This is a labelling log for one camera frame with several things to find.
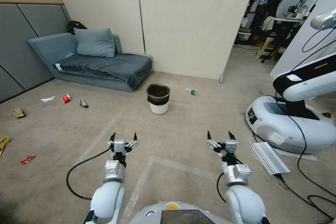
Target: black backpack on sofa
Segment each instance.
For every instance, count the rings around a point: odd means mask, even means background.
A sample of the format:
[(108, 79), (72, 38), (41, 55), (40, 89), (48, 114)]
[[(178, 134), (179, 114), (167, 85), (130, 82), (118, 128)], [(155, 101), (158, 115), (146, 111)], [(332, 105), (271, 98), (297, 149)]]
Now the black backpack on sofa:
[(87, 29), (84, 25), (82, 25), (81, 22), (74, 21), (74, 20), (71, 20), (68, 23), (67, 28), (68, 28), (68, 32), (70, 32), (71, 34), (75, 34), (74, 28), (77, 28), (77, 29)]

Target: gray sofa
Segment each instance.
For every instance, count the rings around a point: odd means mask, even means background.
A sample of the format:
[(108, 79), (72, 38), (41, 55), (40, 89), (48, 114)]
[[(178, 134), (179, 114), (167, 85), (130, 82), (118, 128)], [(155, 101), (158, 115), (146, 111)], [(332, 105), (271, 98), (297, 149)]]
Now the gray sofa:
[(113, 39), (114, 58), (77, 54), (78, 42), (71, 33), (33, 38), (28, 43), (55, 79), (133, 92), (151, 73), (153, 59), (123, 54), (119, 37), (113, 34)]

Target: red wrapper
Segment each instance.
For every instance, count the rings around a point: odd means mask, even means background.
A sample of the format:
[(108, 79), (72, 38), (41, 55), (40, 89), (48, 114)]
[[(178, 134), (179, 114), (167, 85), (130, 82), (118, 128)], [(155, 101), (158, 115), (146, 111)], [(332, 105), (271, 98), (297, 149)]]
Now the red wrapper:
[(67, 103), (71, 101), (71, 96), (69, 94), (66, 94), (65, 96), (62, 97), (63, 103)]
[(26, 164), (26, 163), (30, 162), (34, 157), (36, 157), (36, 156), (28, 156), (25, 160), (21, 161), (21, 164)]

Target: display screen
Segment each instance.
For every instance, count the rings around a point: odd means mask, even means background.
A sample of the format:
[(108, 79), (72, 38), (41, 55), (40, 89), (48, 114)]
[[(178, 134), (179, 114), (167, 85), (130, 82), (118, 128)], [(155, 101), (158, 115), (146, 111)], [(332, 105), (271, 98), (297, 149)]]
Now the display screen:
[(215, 224), (200, 210), (162, 211), (161, 224)]

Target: beige carpet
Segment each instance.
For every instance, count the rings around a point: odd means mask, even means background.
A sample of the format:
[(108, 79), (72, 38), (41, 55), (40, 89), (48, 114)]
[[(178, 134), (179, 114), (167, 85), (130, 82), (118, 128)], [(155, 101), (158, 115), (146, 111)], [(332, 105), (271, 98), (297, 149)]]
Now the beige carpet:
[[(216, 192), (221, 160), (205, 143), (207, 130), (215, 141), (223, 141), (230, 130), (240, 141), (236, 154), (252, 170), (249, 186), (263, 199), (269, 221), (272, 224), (323, 223), (326, 218), (322, 214), (263, 170), (250, 148), (254, 140), (244, 113), (257, 97), (274, 94), (268, 73), (275, 62), (261, 64), (254, 55), (255, 51), (234, 48), (223, 84), (214, 79), (154, 72), (138, 90), (126, 93), (52, 80), (0, 104), (0, 134), (12, 138), (0, 157), (2, 222), (82, 223), (90, 202), (70, 193), (65, 176), (76, 162), (105, 150), (105, 142), (115, 131), (117, 138), (128, 141), (136, 132), (140, 141), (126, 160), (124, 208), (149, 159), (160, 160), (150, 166), (143, 187), (136, 192), (138, 198), (133, 210), (123, 219), (130, 220), (144, 206), (161, 200), (188, 202), (232, 221), (226, 204)], [(155, 115), (149, 108), (145, 90), (151, 83), (171, 88), (169, 109), (163, 115)], [(186, 88), (196, 89), (199, 94), (192, 96)], [(66, 93), (73, 100), (63, 104), (61, 98)], [(57, 97), (48, 103), (40, 101), (51, 96)], [(89, 108), (80, 107), (78, 99), (85, 100)], [(307, 103), (323, 112), (335, 113), (334, 101), (335, 94), (329, 94)], [(27, 117), (13, 118), (11, 110), (17, 107)], [(37, 157), (28, 164), (20, 164), (28, 155)], [(296, 158), (280, 157), (292, 171), (285, 179), (295, 191), (302, 196), (328, 196), (297, 171)], [(302, 169), (336, 192), (335, 147), (321, 151), (317, 158), (318, 161), (303, 160)], [(75, 169), (70, 177), (74, 190), (91, 197), (102, 184), (108, 159), (109, 154), (104, 154)], [(220, 190), (223, 194), (226, 191), (222, 181)], [(333, 205), (316, 202), (336, 216)]]

